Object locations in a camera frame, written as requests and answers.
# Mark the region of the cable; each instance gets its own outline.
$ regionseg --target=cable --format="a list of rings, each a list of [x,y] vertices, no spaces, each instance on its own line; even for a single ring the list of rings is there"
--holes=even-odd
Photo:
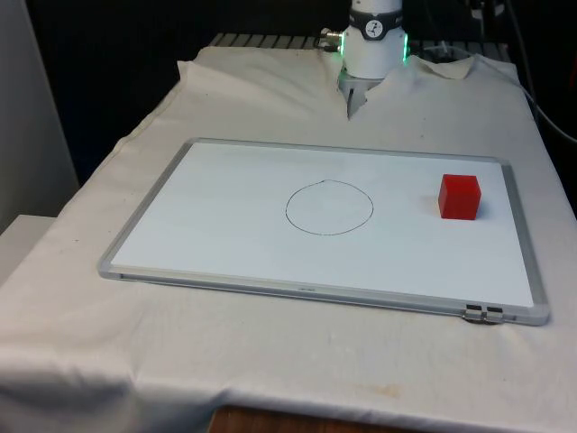
[[[545,112],[543,111],[543,108],[541,108],[537,102],[535,101],[535,99],[531,96],[531,94],[519,83],[517,83],[513,78],[511,78],[509,75],[507,75],[505,72],[503,72],[502,70],[500,70],[499,68],[496,68],[495,66],[491,65],[484,57],[479,56],[477,54],[473,54],[472,52],[469,52],[467,50],[463,50],[462,48],[459,47],[455,47],[453,45],[448,45],[449,48],[451,48],[451,50],[455,50],[455,51],[459,51],[462,54],[466,54],[469,57],[474,57],[480,61],[483,62],[483,64],[487,67],[489,67],[490,69],[498,72],[502,77],[505,77],[507,79],[507,81],[515,86],[517,86],[518,88],[520,88],[521,90],[523,90],[523,93],[525,94],[525,96],[527,97],[527,99],[529,99],[529,101],[531,101],[531,103],[533,104],[533,107],[535,108],[535,110],[546,120],[547,123],[549,123],[551,125],[551,127],[553,127],[553,129],[560,134],[565,140],[577,144],[577,138],[575,137],[571,137],[568,133],[566,133],[563,129],[561,129],[559,126],[557,126],[553,120],[551,120],[551,118],[545,114]],[[425,47],[423,49],[423,51],[431,51],[431,50],[439,50],[442,49],[444,46],[443,45],[434,45],[432,47]]]
[[[444,40],[441,37],[441,32],[439,32],[439,28],[436,26],[436,22],[433,19],[433,15],[431,14],[431,9],[429,7],[429,0],[423,0],[423,3],[425,4],[426,18],[429,20],[429,24],[431,25],[431,28],[433,29],[433,32],[435,33],[437,40],[439,41],[439,43],[441,43],[441,45],[443,45],[444,55],[446,56],[448,55],[449,51],[447,50],[446,44],[444,43]]]
[[[531,94],[531,98],[533,99],[533,104],[535,108],[537,108],[537,98],[535,93],[535,87],[533,86],[533,77],[531,77],[531,70],[529,69],[529,58],[527,56],[527,50],[525,48],[525,40],[523,39],[523,34],[521,33],[521,28],[519,27],[519,22],[517,20],[517,14],[515,13],[515,8],[513,8],[513,4],[511,0],[505,0],[505,6],[508,9],[508,14],[511,17],[511,22],[513,23],[513,29],[515,29],[515,33],[517,34],[517,41],[519,44],[519,49],[521,50],[521,59],[523,60],[523,67],[525,68],[525,75],[527,77],[527,84],[529,86],[529,93]],[[533,117],[535,121],[538,123],[539,118],[538,114],[539,110],[533,110]]]

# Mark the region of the white tablecloth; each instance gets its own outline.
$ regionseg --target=white tablecloth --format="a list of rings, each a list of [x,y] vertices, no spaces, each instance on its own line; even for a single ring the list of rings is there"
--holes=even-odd
[[[0,431],[189,431],[229,403],[439,431],[575,430],[577,225],[518,88],[478,61],[463,80],[409,66],[347,122],[337,58],[210,48],[179,68],[0,289]],[[98,259],[193,136],[511,161],[550,323],[101,279]]]

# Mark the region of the black marker circle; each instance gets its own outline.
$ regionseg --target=black marker circle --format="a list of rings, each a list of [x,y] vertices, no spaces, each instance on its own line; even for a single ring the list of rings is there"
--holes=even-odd
[[[340,180],[321,180],[295,191],[285,207],[287,220],[298,230],[337,236],[364,226],[374,205],[362,189]]]

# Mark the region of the red cube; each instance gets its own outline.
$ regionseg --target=red cube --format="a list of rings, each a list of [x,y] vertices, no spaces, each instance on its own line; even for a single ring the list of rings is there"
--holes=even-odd
[[[481,203],[481,188],[475,176],[445,174],[439,193],[439,209],[444,219],[469,219],[477,217]]]

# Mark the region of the white wall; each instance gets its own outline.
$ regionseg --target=white wall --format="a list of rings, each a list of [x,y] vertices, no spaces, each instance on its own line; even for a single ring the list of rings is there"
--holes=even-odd
[[[78,188],[24,0],[0,0],[0,233]]]

